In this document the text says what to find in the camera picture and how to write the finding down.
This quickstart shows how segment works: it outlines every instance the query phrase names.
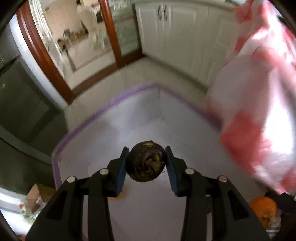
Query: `dark metal handle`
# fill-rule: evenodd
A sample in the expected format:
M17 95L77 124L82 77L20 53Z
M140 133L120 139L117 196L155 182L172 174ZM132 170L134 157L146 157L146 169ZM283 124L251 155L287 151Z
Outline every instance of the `dark metal handle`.
M161 21L161 19L162 19L162 16L161 16L161 15L159 15L159 12L160 12L160 5L159 5L159 7L158 7L157 16L158 16L159 20Z
M163 17L164 17L165 21L168 20L168 16L166 15L166 7L167 6L165 6L165 10L163 11Z

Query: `cabinet door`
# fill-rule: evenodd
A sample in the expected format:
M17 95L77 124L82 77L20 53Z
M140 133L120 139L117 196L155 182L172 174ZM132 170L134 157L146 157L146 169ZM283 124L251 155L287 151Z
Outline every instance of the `cabinet door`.
M197 78L205 44L208 6L189 3L163 3L165 60Z
M163 60L164 22L162 21L162 3L136 4L136 13L143 53Z
M225 55L231 41L238 34L239 23L232 12L209 8L209 19L205 31L205 50L198 80L207 86L225 63Z

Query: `brown wooden frame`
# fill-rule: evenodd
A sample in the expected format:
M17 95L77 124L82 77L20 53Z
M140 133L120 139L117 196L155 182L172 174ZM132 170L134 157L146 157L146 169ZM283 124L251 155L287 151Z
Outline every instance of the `brown wooden frame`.
M57 70L43 44L42 39L39 36L30 10L29 1L27 0L17 11L17 20L30 52L32 53L43 73L68 104L71 104L74 98L104 77L110 75L117 69L120 69L123 66L143 57L142 48L122 56L108 0L98 1L101 5L104 22L110 39L110 44L115 55L116 63L111 64L95 75L84 80L73 90L69 88L68 84Z

